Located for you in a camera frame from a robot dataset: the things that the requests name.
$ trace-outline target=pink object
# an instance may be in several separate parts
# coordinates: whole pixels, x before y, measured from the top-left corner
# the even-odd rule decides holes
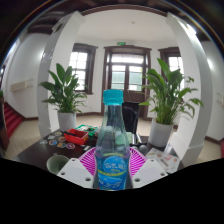
[[[142,155],[139,151],[130,147],[131,158],[129,160],[129,173],[132,178],[135,173],[142,167],[147,158]],[[95,148],[90,149],[85,152],[81,157],[79,157],[80,162],[83,166],[90,172],[93,177],[96,175],[96,161],[94,157]]]

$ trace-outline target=bottle label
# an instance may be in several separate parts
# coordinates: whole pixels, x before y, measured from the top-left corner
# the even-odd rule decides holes
[[[123,158],[110,156],[106,158],[98,169],[99,186],[102,190],[123,190],[126,179],[127,165]]]

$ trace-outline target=wooden door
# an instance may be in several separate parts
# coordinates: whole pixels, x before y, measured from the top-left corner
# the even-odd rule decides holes
[[[141,86],[144,85],[144,68],[136,64],[116,63],[112,64],[109,69],[109,82],[108,89],[123,90],[125,102],[138,102],[144,101],[144,91]],[[144,107],[139,107],[139,117],[142,117]]]

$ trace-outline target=ceiling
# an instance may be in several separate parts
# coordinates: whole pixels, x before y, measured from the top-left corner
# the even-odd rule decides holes
[[[78,31],[79,38],[101,40],[173,41],[166,17],[140,10],[116,9],[92,13]]]
[[[28,27],[28,33],[51,34],[52,27],[62,17],[78,10],[87,17],[85,24],[80,28],[79,35],[90,36],[91,34],[97,39],[99,36],[104,39],[108,39],[109,37],[110,39],[112,37],[117,38],[117,34],[120,35],[119,38],[130,38],[131,36],[132,39],[147,41],[163,41],[164,38],[173,39],[172,31],[165,24],[166,17],[155,13],[139,10],[134,10],[135,13],[132,13],[133,11],[131,12],[126,9],[117,12],[109,10],[89,14],[93,12],[94,9],[107,8],[110,6],[128,8],[130,5],[142,7],[143,10],[152,9],[152,11],[160,12],[160,14],[163,15],[166,15],[167,12],[171,12],[189,23],[197,31],[197,36],[200,41],[209,40],[202,30],[197,27],[185,13],[162,0],[67,0],[58,3],[33,21]]]

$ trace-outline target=potted plant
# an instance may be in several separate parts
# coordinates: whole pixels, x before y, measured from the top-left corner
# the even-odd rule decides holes
[[[148,85],[142,88],[154,90],[153,97],[149,97],[146,102],[139,105],[151,105],[153,102],[154,108],[151,110],[156,113],[156,117],[152,119],[150,136],[148,142],[157,147],[164,147],[170,137],[174,120],[179,113],[185,113],[191,118],[194,117],[195,108],[192,103],[204,107],[203,102],[197,98],[189,99],[187,102],[183,97],[187,93],[196,91],[197,89],[189,88],[188,86],[180,90],[180,83],[185,79],[186,83],[194,82],[191,77],[184,77],[180,69],[170,71],[169,66],[161,59],[157,58],[160,67],[162,68],[167,81],[158,74],[155,69],[149,69],[144,78],[149,81]]]
[[[78,77],[72,75],[72,67],[67,70],[59,64],[56,64],[57,75],[52,71],[48,71],[55,83],[41,82],[39,86],[51,91],[48,99],[42,102],[56,106],[58,111],[58,121],[61,131],[67,131],[76,127],[76,112],[81,112],[77,107],[85,106],[83,100],[79,98],[87,98],[86,93],[75,92],[79,86]]]

